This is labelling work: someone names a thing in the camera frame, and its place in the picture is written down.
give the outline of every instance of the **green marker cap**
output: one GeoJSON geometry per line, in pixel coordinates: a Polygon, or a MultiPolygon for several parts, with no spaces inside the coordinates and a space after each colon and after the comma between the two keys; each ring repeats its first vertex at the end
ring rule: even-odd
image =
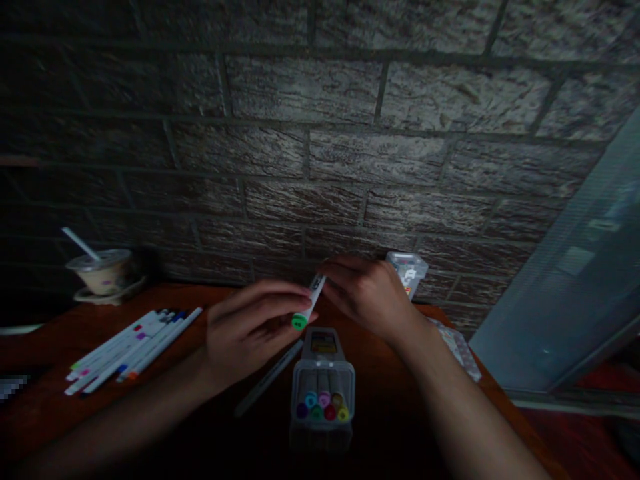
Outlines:
{"type": "Polygon", "coordinates": [[[296,330],[304,330],[308,322],[307,318],[300,313],[294,313],[291,319],[291,324],[296,330]]]}

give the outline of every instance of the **textured wall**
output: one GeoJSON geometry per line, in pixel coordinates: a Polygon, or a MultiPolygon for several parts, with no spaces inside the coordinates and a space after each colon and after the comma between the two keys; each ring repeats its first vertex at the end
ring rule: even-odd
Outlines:
{"type": "Polygon", "coordinates": [[[418,251],[474,331],[640,102],[624,0],[6,0],[2,283],[77,288],[77,249],[170,277],[306,282],[418,251]]]}

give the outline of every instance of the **wooden table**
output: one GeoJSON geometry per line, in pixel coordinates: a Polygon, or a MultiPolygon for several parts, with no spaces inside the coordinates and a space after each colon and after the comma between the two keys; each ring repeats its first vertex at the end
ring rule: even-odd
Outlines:
{"type": "MultiPolygon", "coordinates": [[[[121,307],[81,305],[24,336],[0,353],[0,371],[46,366],[46,372],[0,411],[3,454],[15,461],[62,436],[72,427],[158,376],[200,346],[205,316],[196,322],[136,381],[104,384],[86,399],[63,394],[69,366],[152,309],[193,309],[226,298],[233,289],[162,284],[121,307]]],[[[418,305],[424,314],[451,326],[440,308],[418,305]]],[[[266,368],[194,412],[154,450],[154,466],[176,475],[226,466],[234,477],[267,471],[288,477],[449,477],[431,434],[417,386],[398,356],[378,337],[344,317],[323,298],[316,325],[334,327],[357,373],[353,440],[344,457],[289,452],[289,400],[294,363],[260,400],[236,420],[234,406],[266,368]]],[[[478,361],[480,386],[554,478],[569,478],[542,440],[478,361]]]]}

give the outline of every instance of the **person's right hand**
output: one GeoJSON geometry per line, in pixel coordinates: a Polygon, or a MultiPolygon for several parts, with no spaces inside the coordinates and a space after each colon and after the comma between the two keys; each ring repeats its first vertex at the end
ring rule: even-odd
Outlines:
{"type": "Polygon", "coordinates": [[[416,322],[424,323],[389,262],[337,255],[323,262],[318,272],[333,282],[325,283],[323,293],[342,313],[391,344],[412,331],[416,322]]]}

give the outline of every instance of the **purple marker cap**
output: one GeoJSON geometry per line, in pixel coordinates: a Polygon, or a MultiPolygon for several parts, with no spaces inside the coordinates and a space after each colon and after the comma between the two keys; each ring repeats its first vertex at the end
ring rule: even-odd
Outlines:
{"type": "Polygon", "coordinates": [[[306,418],[307,415],[309,414],[309,409],[304,403],[298,403],[298,406],[295,408],[295,414],[300,419],[306,418]]]}

